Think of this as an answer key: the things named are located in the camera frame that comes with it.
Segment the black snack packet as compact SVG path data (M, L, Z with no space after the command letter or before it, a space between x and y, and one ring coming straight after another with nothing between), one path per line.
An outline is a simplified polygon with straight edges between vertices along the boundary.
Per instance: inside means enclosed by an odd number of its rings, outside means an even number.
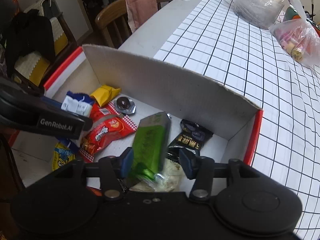
M186 119L182 119L180 125L181 132L167 148L167 159L176 163L180 162L179 151L182 148L200 156L200 150L214 134L205 127Z

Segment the green snack bar packet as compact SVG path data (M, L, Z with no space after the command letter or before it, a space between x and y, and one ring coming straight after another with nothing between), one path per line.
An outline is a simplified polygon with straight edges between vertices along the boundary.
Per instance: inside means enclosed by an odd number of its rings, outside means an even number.
M149 169L159 173L163 169L171 120L166 112L158 112L140 120L132 148L134 160L130 172L132 179Z

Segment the cream snack packet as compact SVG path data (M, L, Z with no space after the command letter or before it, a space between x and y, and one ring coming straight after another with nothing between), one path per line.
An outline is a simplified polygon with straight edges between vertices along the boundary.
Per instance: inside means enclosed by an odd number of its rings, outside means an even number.
M129 190L134 192L177 191L180 188L183 175L184 172L180 164L165 159L163 170L160 173L153 173L149 169L143 171L143 174L136 175L138 182Z

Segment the red noodle snack packet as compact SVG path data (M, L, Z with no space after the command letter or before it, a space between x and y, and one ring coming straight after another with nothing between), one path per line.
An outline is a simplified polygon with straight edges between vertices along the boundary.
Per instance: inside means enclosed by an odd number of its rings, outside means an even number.
M82 137L79 148L79 154L87 163L92 163L95 154L111 142L127 137L137 130L137 125L130 117L116 111L111 102L103 107L94 103L89 117L93 126Z

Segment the silver chocolate ball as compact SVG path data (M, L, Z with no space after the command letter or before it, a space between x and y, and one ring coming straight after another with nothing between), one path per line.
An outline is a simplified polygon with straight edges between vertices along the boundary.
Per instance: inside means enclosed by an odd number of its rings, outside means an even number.
M117 99L114 99L113 104L116 111L121 114L133 115L136 112L135 102L126 96L121 96Z

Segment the white and blue snack packet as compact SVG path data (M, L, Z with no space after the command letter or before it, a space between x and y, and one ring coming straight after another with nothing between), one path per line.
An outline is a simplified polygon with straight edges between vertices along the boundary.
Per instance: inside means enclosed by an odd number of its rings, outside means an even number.
M61 109L89 117L95 100L85 93L68 91L61 105Z

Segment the yellow minion snack packet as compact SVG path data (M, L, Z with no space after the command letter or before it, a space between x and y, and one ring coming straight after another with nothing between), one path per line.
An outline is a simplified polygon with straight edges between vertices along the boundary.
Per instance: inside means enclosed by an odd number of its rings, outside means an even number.
M61 168L75 159L74 153L61 142L55 145L52 159L52 171Z

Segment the small yellow snack packet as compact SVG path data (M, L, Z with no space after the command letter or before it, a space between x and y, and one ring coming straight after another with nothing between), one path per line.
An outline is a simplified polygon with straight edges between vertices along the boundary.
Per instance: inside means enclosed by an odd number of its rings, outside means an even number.
M113 88L108 85L102 85L97 88L90 97L93 98L100 107L111 102L117 95L121 93L121 88Z

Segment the clear bag of pink snacks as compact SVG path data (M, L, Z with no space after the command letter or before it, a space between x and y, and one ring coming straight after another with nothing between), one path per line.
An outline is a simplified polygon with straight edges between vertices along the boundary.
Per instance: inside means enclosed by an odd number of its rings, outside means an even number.
M319 35L308 21L300 0L291 0L298 17L269 27L280 46L298 63L319 65Z

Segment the clear bag of grey snacks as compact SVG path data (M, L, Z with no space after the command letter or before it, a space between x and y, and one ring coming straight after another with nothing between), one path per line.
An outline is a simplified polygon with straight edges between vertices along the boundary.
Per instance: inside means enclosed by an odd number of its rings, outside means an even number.
M283 7L284 0L234 0L234 13L260 29L274 24Z

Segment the red and white cardboard box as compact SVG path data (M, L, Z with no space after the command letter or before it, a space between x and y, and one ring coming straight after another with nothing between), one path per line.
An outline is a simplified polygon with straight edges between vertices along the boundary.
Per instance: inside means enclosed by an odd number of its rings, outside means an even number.
M135 103L139 126L165 124L172 140L188 120L213 132L201 154L217 163L252 155L261 109L218 82L173 64L104 46L84 45L55 74L44 96L15 94L9 119L19 130L78 138L93 121L61 110L67 92L90 93L100 85L121 89Z

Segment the black garment on chair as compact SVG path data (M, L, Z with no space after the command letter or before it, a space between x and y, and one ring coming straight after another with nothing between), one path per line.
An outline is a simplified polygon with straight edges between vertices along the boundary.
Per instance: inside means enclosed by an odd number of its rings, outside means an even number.
M52 24L39 15L37 9L19 12L1 28L5 42L5 63L7 76L12 77L16 61L32 52L39 52L49 62L55 61Z

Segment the white grid tablecloth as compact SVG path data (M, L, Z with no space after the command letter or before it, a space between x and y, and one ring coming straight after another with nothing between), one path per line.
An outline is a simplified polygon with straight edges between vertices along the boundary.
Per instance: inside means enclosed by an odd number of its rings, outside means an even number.
M263 109L251 165L302 201L295 226L319 239L319 68L296 63L268 30L233 11L234 0L200 0L155 59L225 85Z

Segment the left wooden chair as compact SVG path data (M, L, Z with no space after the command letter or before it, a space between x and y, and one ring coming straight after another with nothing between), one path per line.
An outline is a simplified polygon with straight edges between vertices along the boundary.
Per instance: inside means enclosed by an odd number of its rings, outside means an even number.
M161 4L173 0L157 0L158 11ZM119 48L133 33L128 25L125 0L116 0L104 8L96 17L95 23L104 43L111 48Z

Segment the pink towel on chair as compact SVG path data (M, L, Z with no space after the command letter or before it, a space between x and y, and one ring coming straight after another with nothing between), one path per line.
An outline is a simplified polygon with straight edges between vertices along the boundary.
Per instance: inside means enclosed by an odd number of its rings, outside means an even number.
M157 0L125 0L128 25L134 33L157 11Z

